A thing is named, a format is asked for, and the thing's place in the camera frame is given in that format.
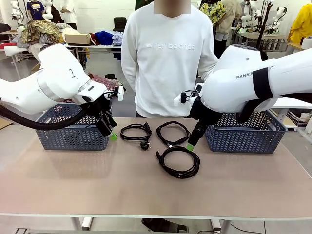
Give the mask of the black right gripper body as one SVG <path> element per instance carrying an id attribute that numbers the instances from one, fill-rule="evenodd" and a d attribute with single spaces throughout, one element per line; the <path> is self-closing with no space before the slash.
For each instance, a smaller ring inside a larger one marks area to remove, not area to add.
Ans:
<path id="1" fill-rule="evenodd" d="M 192 104 L 189 116 L 202 125 L 209 126 L 220 120 L 221 113 L 209 109 L 202 103 L 201 97 L 197 97 Z"/>

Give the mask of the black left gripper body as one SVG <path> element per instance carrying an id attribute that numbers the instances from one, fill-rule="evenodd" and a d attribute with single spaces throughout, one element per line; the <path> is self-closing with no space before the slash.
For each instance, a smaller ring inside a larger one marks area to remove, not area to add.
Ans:
<path id="1" fill-rule="evenodd" d="M 102 119 L 106 124 L 112 124 L 112 103 L 106 97 L 99 97 L 88 108 L 88 115 L 96 119 Z"/>

